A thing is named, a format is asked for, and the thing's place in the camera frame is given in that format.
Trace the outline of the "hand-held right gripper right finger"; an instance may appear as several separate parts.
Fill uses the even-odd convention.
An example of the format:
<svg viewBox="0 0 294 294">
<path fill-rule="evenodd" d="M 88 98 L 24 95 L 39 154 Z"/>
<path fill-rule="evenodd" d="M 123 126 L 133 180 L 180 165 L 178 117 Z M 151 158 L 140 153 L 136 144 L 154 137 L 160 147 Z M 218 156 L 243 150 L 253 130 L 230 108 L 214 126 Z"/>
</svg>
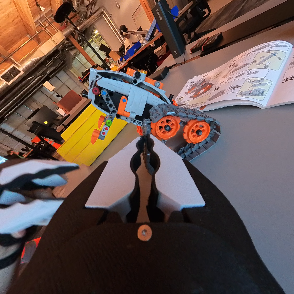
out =
<svg viewBox="0 0 294 294">
<path fill-rule="evenodd" d="M 186 164 L 179 155 L 148 135 L 149 164 L 152 168 L 151 192 L 148 200 L 150 222 L 163 222 L 174 211 L 204 207 L 200 194 Z"/>
</svg>

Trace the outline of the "white whiteboard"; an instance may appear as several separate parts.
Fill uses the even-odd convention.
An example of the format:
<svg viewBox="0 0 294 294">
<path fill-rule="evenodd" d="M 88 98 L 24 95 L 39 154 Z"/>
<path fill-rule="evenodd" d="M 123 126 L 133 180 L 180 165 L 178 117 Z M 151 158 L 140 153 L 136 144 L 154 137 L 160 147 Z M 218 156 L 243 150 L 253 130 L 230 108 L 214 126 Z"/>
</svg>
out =
<svg viewBox="0 0 294 294">
<path fill-rule="evenodd" d="M 151 23 L 141 4 L 133 13 L 132 18 L 137 28 L 141 27 L 143 30 L 148 30 L 151 26 Z"/>
</svg>

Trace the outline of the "grey desk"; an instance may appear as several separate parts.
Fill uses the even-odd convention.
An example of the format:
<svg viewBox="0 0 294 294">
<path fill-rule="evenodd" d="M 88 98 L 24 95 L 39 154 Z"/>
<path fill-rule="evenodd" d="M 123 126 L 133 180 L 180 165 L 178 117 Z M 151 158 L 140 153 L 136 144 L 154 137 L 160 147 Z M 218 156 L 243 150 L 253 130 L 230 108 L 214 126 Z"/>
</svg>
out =
<svg viewBox="0 0 294 294">
<path fill-rule="evenodd" d="M 251 47 L 271 40 L 293 44 L 293 21 L 172 68 L 164 90 L 178 95 L 196 75 L 211 71 Z M 210 150 L 192 161 L 229 199 L 254 245 L 286 293 L 293 293 L 293 104 L 267 109 L 233 106 L 207 112 L 222 126 Z M 95 162 L 67 174 L 54 189 L 67 197 L 103 161 L 138 137 L 127 124 Z"/>
</svg>

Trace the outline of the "black power adapter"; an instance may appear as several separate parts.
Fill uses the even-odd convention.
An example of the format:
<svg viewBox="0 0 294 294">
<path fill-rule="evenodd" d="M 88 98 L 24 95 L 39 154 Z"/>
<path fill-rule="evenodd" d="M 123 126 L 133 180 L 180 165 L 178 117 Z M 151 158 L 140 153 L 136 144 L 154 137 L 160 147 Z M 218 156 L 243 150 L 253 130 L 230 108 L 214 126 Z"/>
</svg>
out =
<svg viewBox="0 0 294 294">
<path fill-rule="evenodd" d="M 161 69 L 157 69 L 155 72 L 153 72 L 151 75 L 149 75 L 148 77 L 150 79 L 156 80 L 156 81 L 161 81 L 163 80 L 166 75 L 169 72 L 169 67 L 163 67 Z"/>
</svg>

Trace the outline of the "wood edged work table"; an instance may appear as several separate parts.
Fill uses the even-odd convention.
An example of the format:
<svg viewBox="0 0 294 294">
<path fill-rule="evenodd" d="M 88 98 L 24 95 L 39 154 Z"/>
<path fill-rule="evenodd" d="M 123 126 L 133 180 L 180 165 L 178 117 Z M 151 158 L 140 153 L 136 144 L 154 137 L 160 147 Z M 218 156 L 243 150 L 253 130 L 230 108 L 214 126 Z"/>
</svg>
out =
<svg viewBox="0 0 294 294">
<path fill-rule="evenodd" d="M 149 53 L 154 52 L 157 48 L 162 46 L 164 43 L 164 37 L 162 32 L 158 33 L 152 40 L 150 40 L 146 45 L 142 46 L 136 53 L 128 58 L 122 65 L 120 65 L 114 71 L 124 71 L 127 67 L 130 67 L 133 62 L 140 61 L 143 57 L 149 55 Z"/>
</svg>

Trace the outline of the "grey orange toy brick vehicle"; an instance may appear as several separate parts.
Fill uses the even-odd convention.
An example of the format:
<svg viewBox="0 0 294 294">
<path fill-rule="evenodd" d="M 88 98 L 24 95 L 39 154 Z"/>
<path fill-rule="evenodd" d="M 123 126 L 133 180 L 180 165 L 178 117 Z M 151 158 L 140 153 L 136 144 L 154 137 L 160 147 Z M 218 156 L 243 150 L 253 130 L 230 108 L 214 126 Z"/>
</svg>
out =
<svg viewBox="0 0 294 294">
<path fill-rule="evenodd" d="M 150 133 L 161 141 L 174 137 L 181 126 L 183 137 L 189 144 L 210 140 L 213 119 L 175 105 L 173 95 L 168 98 L 162 86 L 142 70 L 131 70 L 131 74 L 126 74 L 91 68 L 89 99 L 105 114 L 98 121 L 102 131 L 92 134 L 94 141 L 105 139 L 115 118 L 136 125 L 138 132 L 143 132 L 143 121 L 149 119 Z"/>
</svg>

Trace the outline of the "white wall vent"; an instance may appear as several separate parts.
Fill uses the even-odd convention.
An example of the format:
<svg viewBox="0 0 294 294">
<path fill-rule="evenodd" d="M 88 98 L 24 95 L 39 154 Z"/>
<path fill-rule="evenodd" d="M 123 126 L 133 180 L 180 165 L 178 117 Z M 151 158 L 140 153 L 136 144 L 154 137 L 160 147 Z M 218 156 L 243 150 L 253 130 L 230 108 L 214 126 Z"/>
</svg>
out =
<svg viewBox="0 0 294 294">
<path fill-rule="evenodd" d="M 14 81 L 16 81 L 21 75 L 23 75 L 23 71 L 20 70 L 16 65 L 11 65 L 8 69 L 6 69 L 3 73 L 0 74 L 0 79 L 4 83 L 10 85 Z"/>
</svg>

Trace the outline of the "black battery pack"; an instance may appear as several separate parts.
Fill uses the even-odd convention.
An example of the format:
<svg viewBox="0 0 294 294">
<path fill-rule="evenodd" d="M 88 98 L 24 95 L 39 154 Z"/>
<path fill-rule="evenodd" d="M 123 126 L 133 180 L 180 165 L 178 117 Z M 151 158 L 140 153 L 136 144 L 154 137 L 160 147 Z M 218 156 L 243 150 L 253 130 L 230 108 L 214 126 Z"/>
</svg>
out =
<svg viewBox="0 0 294 294">
<path fill-rule="evenodd" d="M 223 39 L 222 32 L 210 36 L 202 46 L 202 51 L 208 51 L 209 49 L 215 48 Z"/>
<path fill-rule="evenodd" d="M 203 45 L 208 41 L 210 37 L 206 37 L 200 40 L 197 40 L 195 45 L 190 49 L 190 53 L 193 54 L 199 50 L 202 50 Z"/>
</svg>

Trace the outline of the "yellow plastic storage bin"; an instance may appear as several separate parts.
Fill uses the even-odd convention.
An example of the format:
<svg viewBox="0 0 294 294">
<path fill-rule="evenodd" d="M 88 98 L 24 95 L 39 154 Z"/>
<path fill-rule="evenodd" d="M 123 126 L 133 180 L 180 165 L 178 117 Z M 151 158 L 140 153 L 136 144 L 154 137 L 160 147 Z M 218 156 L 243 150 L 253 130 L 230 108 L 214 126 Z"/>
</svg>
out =
<svg viewBox="0 0 294 294">
<path fill-rule="evenodd" d="M 115 118 L 105 139 L 94 141 L 93 132 L 102 131 L 102 127 L 98 127 L 101 115 L 105 116 L 90 104 L 61 134 L 64 142 L 57 153 L 68 162 L 90 166 L 127 124 Z"/>
</svg>

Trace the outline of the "black pole lamp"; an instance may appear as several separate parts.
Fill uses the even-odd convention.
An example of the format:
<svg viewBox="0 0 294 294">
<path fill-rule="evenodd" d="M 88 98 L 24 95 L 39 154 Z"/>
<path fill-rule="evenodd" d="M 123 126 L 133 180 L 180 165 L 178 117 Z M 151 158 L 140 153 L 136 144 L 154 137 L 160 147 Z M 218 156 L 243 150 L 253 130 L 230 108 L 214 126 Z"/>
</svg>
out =
<svg viewBox="0 0 294 294">
<path fill-rule="evenodd" d="M 54 20 L 57 23 L 61 23 L 64 20 L 68 20 L 68 22 L 72 25 L 74 30 L 81 36 L 81 38 L 84 40 L 84 42 L 88 45 L 88 47 L 91 48 L 91 50 L 95 53 L 95 55 L 101 60 L 102 64 L 104 65 L 105 69 L 110 70 L 107 63 L 102 59 L 102 57 L 99 55 L 99 53 L 94 49 L 94 47 L 88 42 L 88 40 L 85 38 L 83 33 L 76 27 L 76 25 L 70 20 L 68 17 L 70 15 L 70 12 L 72 10 L 72 6 L 69 2 L 63 3 L 58 9 L 57 12 L 54 15 Z"/>
</svg>

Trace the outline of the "orange strip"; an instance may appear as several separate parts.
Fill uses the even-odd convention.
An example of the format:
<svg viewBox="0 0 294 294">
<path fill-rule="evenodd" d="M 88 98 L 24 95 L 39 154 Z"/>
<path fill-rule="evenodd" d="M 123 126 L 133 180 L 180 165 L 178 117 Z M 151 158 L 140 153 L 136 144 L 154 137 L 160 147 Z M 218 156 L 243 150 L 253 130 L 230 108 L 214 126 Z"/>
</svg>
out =
<svg viewBox="0 0 294 294">
<path fill-rule="evenodd" d="M 21 254 L 20 264 L 26 264 L 31 260 L 40 240 L 41 240 L 41 237 L 35 238 L 25 243 L 25 246 Z"/>
</svg>

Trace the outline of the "grey Fanttik tool case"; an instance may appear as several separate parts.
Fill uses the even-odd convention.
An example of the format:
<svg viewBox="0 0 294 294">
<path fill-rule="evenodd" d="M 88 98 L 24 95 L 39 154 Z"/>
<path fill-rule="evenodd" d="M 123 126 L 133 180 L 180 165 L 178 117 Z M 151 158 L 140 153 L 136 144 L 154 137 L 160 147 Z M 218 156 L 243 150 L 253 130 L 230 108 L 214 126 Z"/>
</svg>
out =
<svg viewBox="0 0 294 294">
<path fill-rule="evenodd" d="M 157 24 L 167 42 L 174 59 L 185 52 L 186 41 L 173 16 L 170 14 L 166 0 L 160 0 L 152 9 Z"/>
</svg>

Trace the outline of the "white instruction booklet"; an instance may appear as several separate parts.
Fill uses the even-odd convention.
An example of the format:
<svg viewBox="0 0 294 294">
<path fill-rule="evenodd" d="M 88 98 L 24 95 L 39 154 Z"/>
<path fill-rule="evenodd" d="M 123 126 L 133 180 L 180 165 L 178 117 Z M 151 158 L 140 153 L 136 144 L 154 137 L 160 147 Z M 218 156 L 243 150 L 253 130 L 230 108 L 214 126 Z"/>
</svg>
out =
<svg viewBox="0 0 294 294">
<path fill-rule="evenodd" d="M 183 107 L 210 111 L 251 105 L 270 108 L 294 102 L 294 49 L 286 41 L 255 46 L 222 66 L 189 79 L 174 99 Z"/>
</svg>

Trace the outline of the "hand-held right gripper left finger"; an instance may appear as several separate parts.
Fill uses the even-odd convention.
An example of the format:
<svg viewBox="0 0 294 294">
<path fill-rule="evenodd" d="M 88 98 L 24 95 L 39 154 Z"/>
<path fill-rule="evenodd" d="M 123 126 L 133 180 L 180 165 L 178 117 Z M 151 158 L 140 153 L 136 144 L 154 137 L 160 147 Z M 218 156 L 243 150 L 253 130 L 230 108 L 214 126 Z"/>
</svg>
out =
<svg viewBox="0 0 294 294">
<path fill-rule="evenodd" d="M 136 138 L 111 157 L 88 198 L 86 208 L 117 212 L 123 221 L 136 222 L 140 207 L 137 170 L 141 166 L 144 137 Z"/>
</svg>

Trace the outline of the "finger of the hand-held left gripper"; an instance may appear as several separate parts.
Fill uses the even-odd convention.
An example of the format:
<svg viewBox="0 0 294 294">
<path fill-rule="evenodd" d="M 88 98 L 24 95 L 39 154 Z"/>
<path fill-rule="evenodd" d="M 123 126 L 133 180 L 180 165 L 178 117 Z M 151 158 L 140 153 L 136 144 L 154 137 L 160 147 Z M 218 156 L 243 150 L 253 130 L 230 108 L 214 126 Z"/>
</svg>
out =
<svg viewBox="0 0 294 294">
<path fill-rule="evenodd" d="M 1 204 L 10 205 L 0 209 L 0 233 L 15 233 L 31 226 L 46 226 L 63 203 L 63 200 L 33 200 L 22 204 L 24 196 L 4 190 Z"/>
<path fill-rule="evenodd" d="M 3 190 L 33 190 L 63 186 L 62 174 L 79 169 L 79 165 L 58 160 L 11 160 L 1 164 L 0 184 Z"/>
</svg>

